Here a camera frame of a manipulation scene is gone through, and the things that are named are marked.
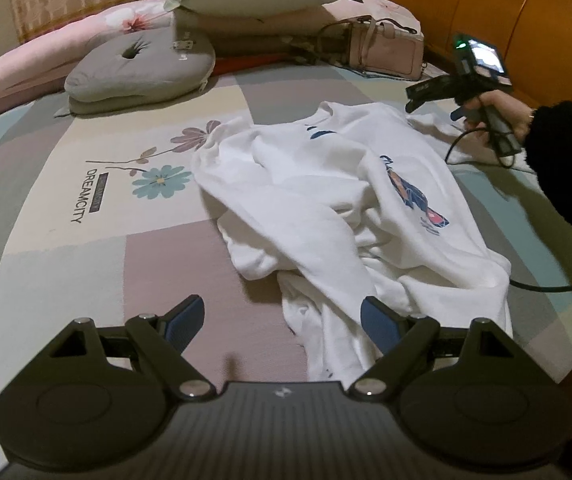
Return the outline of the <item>person right hand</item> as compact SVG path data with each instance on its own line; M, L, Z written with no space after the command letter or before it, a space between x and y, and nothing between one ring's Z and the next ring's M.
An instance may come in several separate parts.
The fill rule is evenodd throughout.
M463 107L465 110L480 110L483 107L493 107L502 118L502 121L510 126L519 143L524 142L526 135L529 133L534 114L536 114L534 108L528 107L526 103L501 90L481 93L479 96L465 101Z

